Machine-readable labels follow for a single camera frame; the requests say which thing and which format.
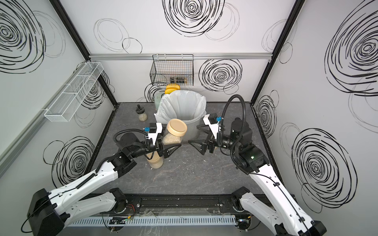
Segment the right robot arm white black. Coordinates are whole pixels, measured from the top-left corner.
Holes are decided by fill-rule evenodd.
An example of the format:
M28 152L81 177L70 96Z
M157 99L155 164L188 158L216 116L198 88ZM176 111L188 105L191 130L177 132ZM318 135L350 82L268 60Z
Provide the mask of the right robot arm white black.
M207 138L190 140L189 144L201 154L213 153L216 147L228 149L237 169L244 170L259 185L271 204L241 187L232 194L236 211L248 211L276 236L323 236L327 232L324 224L313 220L286 190L267 156L253 144L253 131L246 121L236 118L229 135L221 134L222 117L207 114L203 121L197 129Z

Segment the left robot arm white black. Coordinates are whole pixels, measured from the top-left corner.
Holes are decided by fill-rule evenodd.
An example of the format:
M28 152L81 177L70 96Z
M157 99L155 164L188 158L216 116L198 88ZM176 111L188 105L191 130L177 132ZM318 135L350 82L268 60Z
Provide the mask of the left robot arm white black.
M128 173L136 165L135 158L155 152L168 158L181 146L165 145L160 132L149 134L140 129L119 131L113 140L119 151L104 158L95 170L60 188L41 189L33 195L26 219L33 235L56 236L80 219L111 210L123 213L130 205L119 188L92 198L87 195Z

